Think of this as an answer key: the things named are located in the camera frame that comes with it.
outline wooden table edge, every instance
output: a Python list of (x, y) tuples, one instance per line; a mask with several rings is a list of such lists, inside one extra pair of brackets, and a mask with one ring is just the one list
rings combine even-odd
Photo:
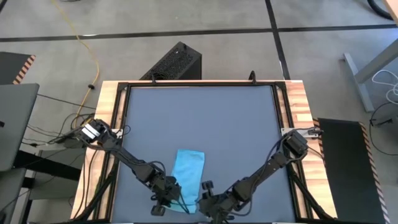
[(397, 0), (383, 0), (384, 5), (390, 12), (391, 17), (398, 24), (398, 1)]
[[(115, 80), (115, 81), (104, 81), (101, 87), (101, 92), (98, 98), (98, 104), (96, 109), (95, 118), (102, 119), (108, 124), (111, 123), (114, 103), (116, 99), (116, 92), (118, 89), (118, 83), (127, 82), (127, 83), (151, 83), (150, 80)], [(157, 80), (157, 83), (209, 83), (209, 82), (252, 82), (251, 80)], [(285, 82), (287, 88), (287, 95), (289, 99), (290, 110), (292, 110), (292, 116), (294, 121), (295, 128), (309, 128), (313, 126), (313, 119), (311, 116), (310, 108), (308, 105), (307, 95), (305, 94), (305, 89), (303, 85), (303, 81), (301, 80), (258, 80), (258, 82)], [(284, 117), (284, 124), (287, 125), (287, 115), (286, 109), (284, 108), (284, 101), (281, 95), (281, 90), (278, 90), (278, 97), (280, 108), (282, 111), (282, 116)], [(121, 114), (123, 110), (123, 104), (119, 104), (119, 113)], [(317, 150), (320, 151), (319, 144), (317, 140), (309, 140), (308, 144)], [(93, 158), (94, 150), (87, 149), (86, 151), (86, 164), (89, 164)], [(90, 175), (90, 189), (88, 190), (87, 203), (90, 202), (91, 198), (94, 196), (95, 186), (98, 183), (99, 176), (101, 174), (101, 168), (104, 160), (104, 152), (98, 151), (94, 158), (93, 167), (91, 169)], [(333, 198), (331, 196), (328, 179), (326, 176), (326, 170), (323, 165), (323, 162), (320, 158), (313, 154), (308, 154), (308, 156), (303, 160), (303, 168), (305, 173), (306, 182), (308, 185), (309, 191), (313, 194), (314, 198), (317, 202), (323, 207), (323, 209), (331, 216), (336, 216), (336, 210), (333, 203)], [(85, 177), (86, 183), (88, 182), (88, 166), (85, 166)], [(105, 207), (107, 204), (109, 189), (105, 192), (102, 202), (101, 202), (101, 210), (99, 213), (99, 217), (104, 217), (105, 215)], [(303, 205), (303, 197), (299, 192), (297, 194), (299, 200), (300, 213), (305, 214), (305, 209)], [(78, 183), (78, 188), (76, 190), (75, 201), (73, 204), (71, 218), (73, 218), (78, 211), (78, 207), (80, 206), (81, 200), (84, 202), (85, 195), (83, 195), (83, 172), (81, 173), (80, 180)]]

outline black mat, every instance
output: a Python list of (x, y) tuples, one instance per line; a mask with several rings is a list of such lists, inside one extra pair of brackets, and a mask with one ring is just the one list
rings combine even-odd
[(0, 52), (0, 85), (20, 84), (34, 59), (34, 55)]
[(339, 220), (389, 223), (366, 129), (352, 121), (318, 122), (324, 130), (320, 143)]

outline black floor stripe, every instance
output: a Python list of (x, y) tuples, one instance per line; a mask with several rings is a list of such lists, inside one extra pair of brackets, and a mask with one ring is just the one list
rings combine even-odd
[[(292, 27), (277, 28), (278, 32), (308, 32), (308, 31), (339, 31), (339, 30), (371, 30), (371, 29), (392, 29), (397, 28), (394, 24), (384, 25), (362, 25), (362, 26), (329, 26), (329, 27)], [(183, 35), (213, 35), (213, 34), (260, 34), (273, 32), (272, 28), (243, 28), (243, 29), (213, 29), (213, 30), (187, 30), (187, 31), (167, 31), (167, 32), (141, 32), (126, 34), (93, 34), (80, 35), (82, 40), (96, 39), (117, 39), (135, 37), (171, 37)], [(33, 41), (53, 41), (53, 40), (75, 40), (74, 35), (48, 36), (48, 37), (5, 37), (0, 38), (0, 42), (33, 42)]]
[(287, 68), (287, 62), (284, 50), (282, 48), (282, 42), (280, 41), (278, 27), (276, 26), (276, 20), (275, 20), (274, 11), (272, 10), (271, 0), (265, 0), (265, 1), (267, 5), (269, 20), (271, 22), (272, 34), (274, 35), (276, 51), (278, 53), (279, 62), (282, 69), (282, 74), (286, 80), (290, 80), (290, 74)]
[(2, 0), (2, 1), (0, 2), (0, 12), (1, 12), (2, 9), (4, 8), (4, 6), (6, 5), (6, 3), (7, 3), (7, 0)]
[(367, 30), (367, 29), (393, 29), (395, 24), (360, 25), (360, 26), (329, 26), (329, 27), (292, 27), (278, 28), (279, 32), (308, 32), (308, 31), (339, 31), (339, 30)]
[[(248, 28), (248, 29), (214, 29), (214, 30), (187, 30), (187, 31), (169, 31), (169, 32), (142, 32), (127, 34), (95, 34), (79, 35), (82, 40), (95, 39), (115, 39), (115, 38), (135, 38), (135, 37), (170, 37), (180, 35), (211, 35), (211, 34), (258, 34), (272, 32), (271, 28)], [(76, 40), (76, 36), (53, 36), (53, 37), (10, 37), (0, 38), (0, 42), (30, 42), (30, 41), (48, 41), (48, 40)]]

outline blue cloth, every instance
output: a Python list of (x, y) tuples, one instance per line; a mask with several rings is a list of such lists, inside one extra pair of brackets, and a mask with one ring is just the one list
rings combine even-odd
[[(182, 197), (188, 211), (194, 214), (197, 210), (201, 175), (205, 165), (205, 153), (188, 149), (179, 149), (175, 160), (172, 176), (180, 184)], [(185, 212), (176, 201), (172, 201), (171, 207), (166, 207), (176, 212)]]

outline black panel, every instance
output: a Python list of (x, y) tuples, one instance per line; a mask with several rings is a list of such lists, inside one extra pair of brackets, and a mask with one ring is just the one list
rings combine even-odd
[(0, 85), (0, 171), (12, 169), (38, 90), (38, 84)]
[(140, 80), (201, 80), (201, 53), (178, 42)]
[(319, 119), (326, 173), (339, 220), (385, 223), (358, 122)]
[(30, 55), (0, 52), (0, 85), (12, 84)]

